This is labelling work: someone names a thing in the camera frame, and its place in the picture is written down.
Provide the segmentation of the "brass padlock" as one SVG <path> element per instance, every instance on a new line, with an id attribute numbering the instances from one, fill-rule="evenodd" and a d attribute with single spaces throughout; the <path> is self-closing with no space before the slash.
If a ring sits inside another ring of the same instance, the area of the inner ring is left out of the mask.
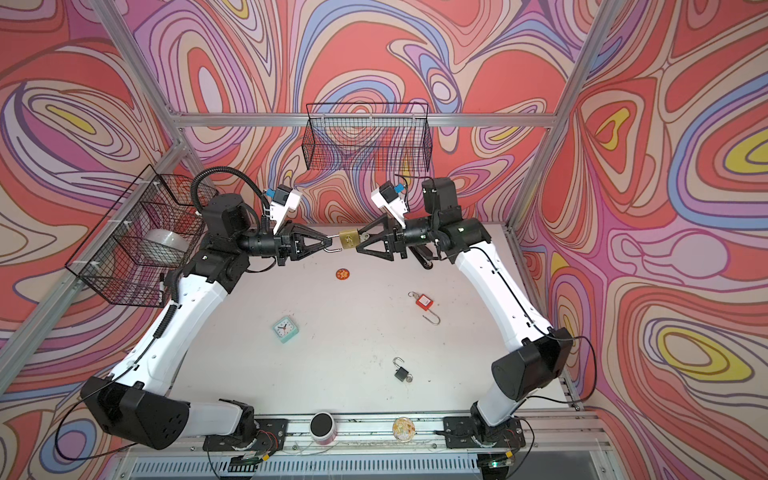
<path id="1" fill-rule="evenodd" d="M 340 253 L 343 250 L 356 249 L 361 242 L 360 233 L 356 229 L 343 230 L 329 236 L 331 245 L 324 249 L 327 253 Z"/>

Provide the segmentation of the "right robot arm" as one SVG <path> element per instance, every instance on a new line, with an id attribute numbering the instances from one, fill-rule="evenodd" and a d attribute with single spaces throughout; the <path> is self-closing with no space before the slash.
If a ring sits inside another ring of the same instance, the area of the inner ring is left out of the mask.
<path id="1" fill-rule="evenodd" d="M 554 329 L 522 293 L 504 266 L 492 237 L 475 218 L 466 218 L 449 178 L 428 178 L 421 186 L 425 216 L 409 219 L 405 189 L 386 181 L 373 190 L 374 205 L 383 210 L 376 219 L 381 232 L 356 250 L 393 260 L 408 252 L 424 256 L 430 245 L 470 281 L 480 295 L 507 349 L 494 361 L 488 392 L 470 409 L 478 434 L 506 423 L 534 392 L 562 374 L 573 347 L 565 328 Z"/>

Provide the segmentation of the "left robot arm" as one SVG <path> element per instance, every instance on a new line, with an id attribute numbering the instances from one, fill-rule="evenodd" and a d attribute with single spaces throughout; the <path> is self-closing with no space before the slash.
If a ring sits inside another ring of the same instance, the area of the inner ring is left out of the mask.
<path id="1" fill-rule="evenodd" d="M 228 399 L 190 403 L 170 398 L 175 376 L 197 334 L 245 274 L 253 258 L 276 266 L 303 260 L 331 239 L 287 220 L 301 201 L 285 185 L 265 194 L 245 173 L 225 168 L 256 195 L 254 209 L 235 193 L 202 201 L 198 191 L 217 168 L 197 174 L 190 198 L 207 229 L 197 253 L 165 279 L 169 299 L 149 330 L 104 378 L 91 377 L 81 400 L 98 427 L 130 443 L 162 450 L 180 438 L 213 437 L 231 450 L 252 448 L 261 431 L 252 406 Z"/>

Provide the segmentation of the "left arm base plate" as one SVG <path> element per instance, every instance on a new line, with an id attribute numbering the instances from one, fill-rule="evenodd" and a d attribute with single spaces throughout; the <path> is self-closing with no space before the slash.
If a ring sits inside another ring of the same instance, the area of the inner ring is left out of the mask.
<path id="1" fill-rule="evenodd" d="M 206 452 L 256 452 L 274 454 L 283 449 L 289 421 L 286 418 L 256 418 L 254 408 L 236 400 L 221 402 L 240 409 L 234 432 L 228 435 L 210 435 L 203 443 Z"/>

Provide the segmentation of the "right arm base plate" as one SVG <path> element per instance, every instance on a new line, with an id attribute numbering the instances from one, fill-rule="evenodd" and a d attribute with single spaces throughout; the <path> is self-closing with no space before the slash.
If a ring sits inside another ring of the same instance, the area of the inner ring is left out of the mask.
<path id="1" fill-rule="evenodd" d="M 496 426 L 487 426 L 479 416 L 447 416 L 435 433 L 449 449 L 506 448 L 517 451 L 526 445 L 518 418 L 510 417 Z"/>

